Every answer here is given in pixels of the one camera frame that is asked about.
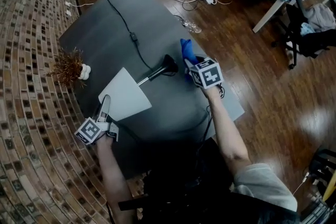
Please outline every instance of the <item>chair wheel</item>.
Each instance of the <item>chair wheel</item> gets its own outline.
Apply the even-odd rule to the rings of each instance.
[[[278,41],[273,41],[273,42],[271,43],[272,48],[275,48],[275,47],[277,47],[278,45],[279,45],[279,42],[278,42]]]

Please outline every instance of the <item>white vase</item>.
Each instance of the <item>white vase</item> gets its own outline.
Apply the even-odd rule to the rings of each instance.
[[[80,76],[78,77],[81,80],[87,80],[89,78],[91,72],[91,67],[86,65],[85,63],[82,64],[82,71],[80,73]]]

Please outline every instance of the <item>hand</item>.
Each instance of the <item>hand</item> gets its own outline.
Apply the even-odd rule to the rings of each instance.
[[[209,101],[216,101],[217,99],[218,100],[221,99],[221,95],[219,93],[219,88],[217,86],[213,86],[213,87],[208,88],[208,89],[203,89],[202,88],[202,92],[204,93],[205,97],[207,97],[207,99]]]
[[[97,140],[97,146],[98,147],[101,147],[102,145],[105,145],[105,146],[108,146],[108,147],[111,147],[112,143],[113,143],[113,138],[106,135],[106,132],[101,132],[101,135],[102,137],[100,137],[98,140]]]

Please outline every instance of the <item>potted plant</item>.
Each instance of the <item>potted plant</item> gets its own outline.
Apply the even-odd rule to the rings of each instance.
[[[71,52],[61,49],[59,54],[55,55],[55,64],[49,74],[55,76],[62,86],[73,87],[79,80],[83,87],[85,84],[82,80],[87,80],[90,72],[91,68],[83,63],[81,52],[75,48]]]

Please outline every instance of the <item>gray sleeve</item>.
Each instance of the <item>gray sleeve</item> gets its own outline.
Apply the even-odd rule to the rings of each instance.
[[[290,190],[267,164],[252,164],[234,177],[234,192],[296,211],[298,203]]]

